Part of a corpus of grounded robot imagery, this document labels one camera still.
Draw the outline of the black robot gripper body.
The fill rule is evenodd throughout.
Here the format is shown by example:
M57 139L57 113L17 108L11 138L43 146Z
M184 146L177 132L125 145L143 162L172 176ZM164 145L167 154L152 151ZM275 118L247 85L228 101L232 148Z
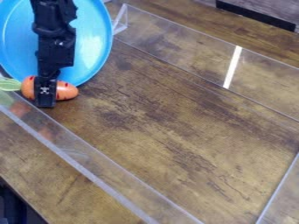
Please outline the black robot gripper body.
M55 79L60 69L73 66L76 29L71 22L77 18L73 0L31 0L32 31L39 37L36 51L37 72Z

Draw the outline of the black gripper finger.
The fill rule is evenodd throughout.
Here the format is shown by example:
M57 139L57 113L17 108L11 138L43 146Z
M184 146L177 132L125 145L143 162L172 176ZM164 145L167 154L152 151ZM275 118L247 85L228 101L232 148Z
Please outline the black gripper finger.
M40 76L33 80L35 105L41 108L52 108L56 104L57 80Z

